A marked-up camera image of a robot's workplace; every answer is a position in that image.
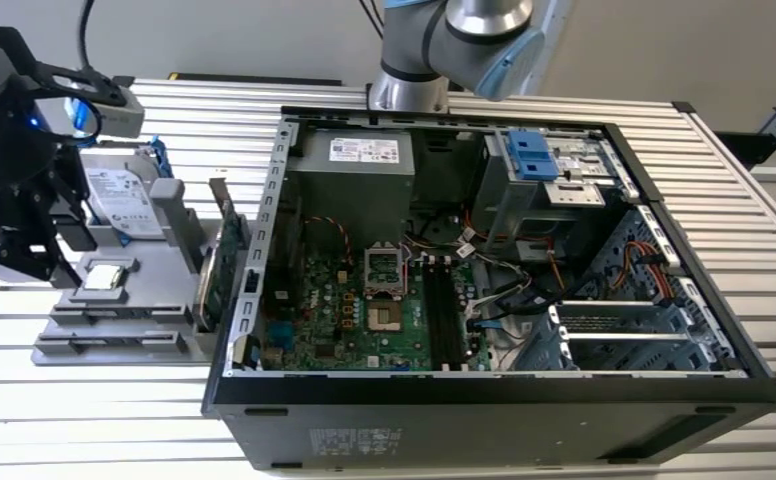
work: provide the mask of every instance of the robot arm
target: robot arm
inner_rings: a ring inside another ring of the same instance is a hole
[[[48,129],[35,102],[60,97],[86,105],[95,119],[83,125],[90,136]],[[139,135],[138,106],[130,91],[91,67],[75,71],[39,62],[17,30],[0,27],[0,278],[32,277],[60,288],[80,284],[56,242],[61,234],[76,251],[98,247],[81,208],[90,190],[77,146],[114,125],[132,125],[116,130]]]
[[[545,45],[531,0],[386,0],[375,110],[447,113],[448,80],[500,101],[517,93]]]
[[[542,32],[530,28],[531,13],[531,0],[386,0],[371,108],[446,113],[448,79],[484,98],[506,98],[545,43]],[[87,137],[49,131],[35,101],[60,97],[81,104],[90,120],[75,126],[91,132]],[[79,286],[56,242],[60,234],[75,251],[98,248],[81,208],[90,188],[77,146],[100,133],[139,136],[143,117],[130,90],[87,62],[80,71],[39,62],[19,31],[0,27],[1,279]]]

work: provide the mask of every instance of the white wall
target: white wall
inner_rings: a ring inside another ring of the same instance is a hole
[[[40,60],[79,66],[81,0],[0,0]],[[99,0],[88,49],[107,75],[171,72],[372,81],[382,43],[355,0]]]
[[[575,0],[541,93],[690,101],[717,129],[776,106],[776,0]]]

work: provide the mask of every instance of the aluminum extrusion table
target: aluminum extrusion table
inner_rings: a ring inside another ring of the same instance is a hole
[[[187,206],[219,215],[207,180],[226,176],[238,209],[258,211],[279,108],[364,108],[360,88],[140,80],[146,138],[160,135]],[[617,123],[726,299],[776,373],[776,204],[699,116],[671,103],[542,97],[490,103],[452,94],[471,115]],[[0,282],[0,478],[250,478],[222,422],[200,419],[207,366],[49,367],[29,360],[59,298],[47,284]],[[598,470],[360,472],[370,478],[597,478]],[[661,468],[617,478],[776,480],[776,413]],[[334,477],[316,472],[318,477]]]

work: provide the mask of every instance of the ram slot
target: ram slot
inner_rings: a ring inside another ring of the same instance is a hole
[[[451,269],[447,265],[426,265],[423,277],[432,368],[460,370],[464,363],[463,330],[458,318]]]

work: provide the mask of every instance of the power supply label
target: power supply label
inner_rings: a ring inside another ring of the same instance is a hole
[[[400,163],[400,142],[396,140],[336,138],[332,140],[330,161]]]
[[[396,455],[402,428],[312,428],[311,446],[318,456]]]

